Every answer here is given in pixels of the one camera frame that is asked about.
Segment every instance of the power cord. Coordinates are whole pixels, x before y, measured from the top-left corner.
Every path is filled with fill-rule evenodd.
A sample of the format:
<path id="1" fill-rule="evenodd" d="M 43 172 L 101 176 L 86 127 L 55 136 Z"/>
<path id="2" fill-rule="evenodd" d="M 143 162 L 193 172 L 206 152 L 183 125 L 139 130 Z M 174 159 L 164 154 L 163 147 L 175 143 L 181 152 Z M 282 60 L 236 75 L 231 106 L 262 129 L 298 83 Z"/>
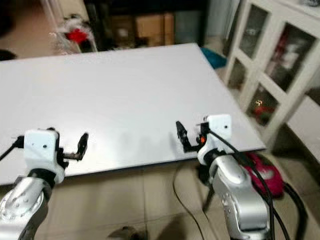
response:
<path id="1" fill-rule="evenodd" d="M 4 159 L 13 149 L 19 148 L 22 149 L 24 147 L 24 136 L 18 136 L 17 140 L 15 140 L 14 143 L 4 152 L 0 155 L 0 161 Z"/>
<path id="2" fill-rule="evenodd" d="M 256 186 L 255 183 L 253 183 L 253 184 L 254 184 L 254 186 L 255 186 L 256 191 L 260 194 L 260 196 L 263 198 L 263 200 L 264 200 L 265 202 L 267 202 L 268 199 L 267 199 L 266 196 L 263 194 L 263 192 Z M 278 220 L 278 223 L 279 223 L 279 225 L 280 225 L 280 227 L 281 227 L 281 229 L 282 229 L 282 232 L 283 232 L 283 235 L 284 235 L 285 240 L 290 240 L 290 237 L 289 237 L 288 231 L 287 231 L 287 229 L 286 229 L 286 226 L 285 226 L 284 222 L 282 221 L 280 215 L 278 214 L 278 212 L 277 212 L 277 210 L 276 210 L 275 208 L 273 208 L 273 213 L 274 213 L 275 218 Z"/>
<path id="3" fill-rule="evenodd" d="M 265 180 L 262 178 L 262 176 L 260 175 L 260 173 L 257 171 L 256 166 L 254 164 L 252 164 L 252 162 L 248 159 L 248 157 L 239 152 L 234 146 L 232 146 L 228 141 L 226 141 L 224 138 L 222 138 L 221 136 L 219 136 L 218 134 L 216 134 L 215 132 L 213 132 L 212 130 L 208 130 L 208 132 L 210 134 L 212 134 L 213 136 L 215 136 L 217 139 L 219 139 L 221 142 L 223 142 L 225 145 L 227 145 L 230 149 L 233 150 L 233 152 L 239 156 L 241 156 L 242 160 L 245 161 L 245 163 L 250 166 L 250 168 L 252 169 L 252 171 L 255 173 L 255 175 L 257 176 L 257 178 L 260 180 L 260 182 L 262 183 L 264 189 L 266 190 L 267 193 L 267 201 L 266 203 L 269 206 L 269 216 L 270 216 L 270 235 L 271 235 L 271 240 L 275 240 L 275 216 L 274 216 L 274 204 L 273 204 L 273 200 L 272 200 L 272 195 L 271 192 L 265 182 Z"/>
<path id="4" fill-rule="evenodd" d="M 179 203 L 181 204 L 181 206 L 184 208 L 184 210 L 186 210 L 186 212 L 193 218 L 195 224 L 197 225 L 198 229 L 199 229 L 199 232 L 201 234 L 201 238 L 202 240 L 205 240 L 204 238 L 204 234 L 200 228 L 200 225 L 196 219 L 196 217 L 192 214 L 192 212 L 183 204 L 183 202 L 181 201 L 180 197 L 178 196 L 177 194 L 177 191 L 176 191 L 176 186 L 175 186 L 175 182 L 176 182 L 176 178 L 177 178 L 177 175 L 178 175 L 178 172 L 182 169 L 182 167 L 184 166 L 184 162 L 182 162 L 175 170 L 174 172 L 174 175 L 173 175 L 173 179 L 172 179 L 172 188 L 173 188 L 173 192 L 174 192 L 174 195 L 176 197 L 176 199 L 179 201 Z"/>
<path id="5" fill-rule="evenodd" d="M 296 193 L 294 188 L 287 182 L 284 182 L 284 191 L 289 194 L 293 202 L 295 203 L 298 214 L 299 214 L 299 222 L 298 222 L 298 228 L 295 232 L 295 239 L 300 240 L 304 238 L 306 228 L 307 228 L 307 221 L 308 221 L 308 214 L 305 209 L 305 205 L 302 202 L 299 195 Z"/>

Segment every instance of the white table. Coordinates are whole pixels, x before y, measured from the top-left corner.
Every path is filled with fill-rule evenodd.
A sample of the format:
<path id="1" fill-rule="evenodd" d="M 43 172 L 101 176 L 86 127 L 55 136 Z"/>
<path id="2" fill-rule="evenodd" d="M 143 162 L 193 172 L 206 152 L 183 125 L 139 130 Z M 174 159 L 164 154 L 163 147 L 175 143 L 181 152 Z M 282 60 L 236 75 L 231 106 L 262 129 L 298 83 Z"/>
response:
<path id="1" fill-rule="evenodd" d="M 195 143 L 204 116 L 232 116 L 240 151 L 265 145 L 196 44 L 51 56 L 0 63 L 0 151 L 28 129 L 55 127 L 75 151 L 89 132 L 82 175 L 195 157 L 184 154 L 176 120 Z M 25 173 L 23 150 L 0 162 L 0 184 Z"/>
<path id="2" fill-rule="evenodd" d="M 287 125 L 320 163 L 319 122 L 320 106 L 306 96 Z"/>

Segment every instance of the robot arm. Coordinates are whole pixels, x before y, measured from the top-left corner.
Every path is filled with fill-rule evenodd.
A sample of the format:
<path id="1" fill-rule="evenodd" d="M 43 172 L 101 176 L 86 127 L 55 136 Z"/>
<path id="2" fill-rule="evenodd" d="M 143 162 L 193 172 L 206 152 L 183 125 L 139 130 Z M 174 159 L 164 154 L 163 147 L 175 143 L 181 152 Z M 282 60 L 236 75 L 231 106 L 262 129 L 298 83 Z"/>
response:
<path id="1" fill-rule="evenodd" d="M 178 138 L 189 143 L 187 131 L 176 123 Z M 240 166 L 227 146 L 206 131 L 210 128 L 224 138 L 231 137 L 231 118 L 228 115 L 208 116 L 200 125 L 198 146 L 183 146 L 184 151 L 197 149 L 197 158 L 208 171 L 207 184 L 219 195 L 230 238 L 233 240 L 266 240 L 270 235 L 269 207 L 252 186 L 247 170 Z"/>
<path id="2" fill-rule="evenodd" d="M 63 153 L 59 133 L 53 128 L 25 133 L 23 148 L 27 177 L 18 177 L 16 186 L 0 202 L 0 240 L 34 239 L 48 213 L 48 202 L 55 184 L 64 180 L 68 162 L 81 160 L 87 149 L 88 134 L 77 153 Z"/>

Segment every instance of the beige floor tile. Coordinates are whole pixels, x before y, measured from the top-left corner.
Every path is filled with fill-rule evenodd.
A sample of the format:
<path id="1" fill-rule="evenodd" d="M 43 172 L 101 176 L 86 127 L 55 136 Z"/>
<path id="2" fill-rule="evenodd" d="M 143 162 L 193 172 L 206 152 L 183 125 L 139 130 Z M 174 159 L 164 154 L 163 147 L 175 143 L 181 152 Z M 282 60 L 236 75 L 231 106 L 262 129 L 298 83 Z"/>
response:
<path id="1" fill-rule="evenodd" d="M 130 226 L 134 227 L 138 231 L 143 232 L 145 230 L 144 223 L 130 224 Z M 78 230 L 69 233 L 50 234 L 48 236 L 38 235 L 35 237 L 35 240 L 108 240 L 107 236 L 109 234 L 122 227 L 124 227 L 124 225 L 116 224 L 96 227 L 88 230 Z"/>
<path id="2" fill-rule="evenodd" d="M 211 209 L 206 213 L 206 215 L 209 219 L 209 224 L 212 228 L 212 231 L 217 236 L 217 239 L 230 239 L 223 208 Z"/>
<path id="3" fill-rule="evenodd" d="M 302 200 L 320 225 L 320 191 L 305 195 L 302 197 Z"/>
<path id="4" fill-rule="evenodd" d="M 313 217 L 309 217 L 308 224 L 304 235 L 304 240 L 319 239 L 320 225 L 315 221 Z"/>
<path id="5" fill-rule="evenodd" d="M 278 214 L 280 215 L 290 238 L 295 239 L 294 236 L 296 234 L 296 229 L 299 220 L 296 205 L 287 194 L 285 194 L 282 199 L 274 200 L 273 205 Z M 276 239 L 285 240 L 281 227 L 276 218 L 274 218 L 274 222 Z"/>
<path id="6" fill-rule="evenodd" d="M 194 214 L 204 239 L 216 240 L 203 213 Z M 147 222 L 149 240 L 202 240 L 197 224 L 188 214 L 163 217 Z"/>
<path id="7" fill-rule="evenodd" d="M 147 220 L 185 213 L 172 186 L 174 172 L 180 163 L 153 166 L 144 169 L 143 182 Z M 175 187 L 181 201 L 191 211 L 201 209 L 202 203 L 193 177 L 193 169 L 185 162 L 176 178 Z"/>
<path id="8" fill-rule="evenodd" d="M 301 196 L 320 191 L 320 186 L 305 167 L 303 159 L 277 157 L 277 160 Z"/>
<path id="9" fill-rule="evenodd" d="M 195 181 L 196 184 L 196 191 L 197 191 L 197 195 L 200 198 L 200 202 L 201 202 L 201 208 L 203 206 L 203 204 L 206 202 L 207 196 L 208 196 L 208 192 L 209 192 L 209 187 L 205 186 L 198 178 L 198 173 L 195 170 L 196 166 L 199 165 L 199 163 L 196 163 L 194 165 L 194 168 L 192 169 L 192 175 L 193 175 L 193 179 Z M 222 209 L 223 205 L 222 202 L 219 198 L 219 196 L 217 194 L 214 194 L 211 203 L 209 205 L 209 210 L 210 209 Z"/>
<path id="10" fill-rule="evenodd" d="M 56 191 L 49 234 L 144 221 L 141 170 L 73 177 Z"/>

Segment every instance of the black hose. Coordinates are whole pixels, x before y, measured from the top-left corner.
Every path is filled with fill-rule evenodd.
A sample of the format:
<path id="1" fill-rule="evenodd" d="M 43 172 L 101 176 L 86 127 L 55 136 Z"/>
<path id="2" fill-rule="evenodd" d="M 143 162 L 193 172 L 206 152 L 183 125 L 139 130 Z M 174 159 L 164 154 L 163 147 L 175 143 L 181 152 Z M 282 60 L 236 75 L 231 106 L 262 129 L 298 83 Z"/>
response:
<path id="1" fill-rule="evenodd" d="M 298 222 L 298 228 L 295 233 L 295 239 L 302 240 L 302 239 L 304 239 L 304 235 L 305 235 L 306 228 L 307 228 L 307 221 L 308 221 L 308 214 L 305 209 L 305 205 L 302 202 L 299 195 L 297 194 L 297 192 L 287 182 L 284 182 L 284 191 L 289 194 L 289 196 L 294 201 L 294 203 L 298 209 L 299 222 Z"/>
<path id="2" fill-rule="evenodd" d="M 256 191 L 260 194 L 260 196 L 263 198 L 263 200 L 268 203 L 268 198 L 263 194 L 263 192 L 261 191 L 261 189 L 255 184 L 255 182 L 252 182 L 253 185 L 254 185 L 254 188 L 256 189 Z M 290 240 L 290 237 L 289 237 L 289 234 L 288 234 L 288 231 L 286 229 L 286 226 L 284 224 L 284 222 L 282 221 L 280 215 L 278 214 L 277 210 L 273 207 L 273 213 L 274 213 L 274 216 L 275 218 L 277 219 L 281 229 L 282 229 L 282 232 L 283 232 L 283 235 L 284 235 L 284 238 L 285 240 Z"/>
<path id="3" fill-rule="evenodd" d="M 18 138 L 15 140 L 14 143 L 4 152 L 0 155 L 0 161 L 4 159 L 13 149 L 19 148 L 23 149 L 24 148 L 24 142 L 25 142 L 25 137 L 24 136 L 18 136 Z"/>

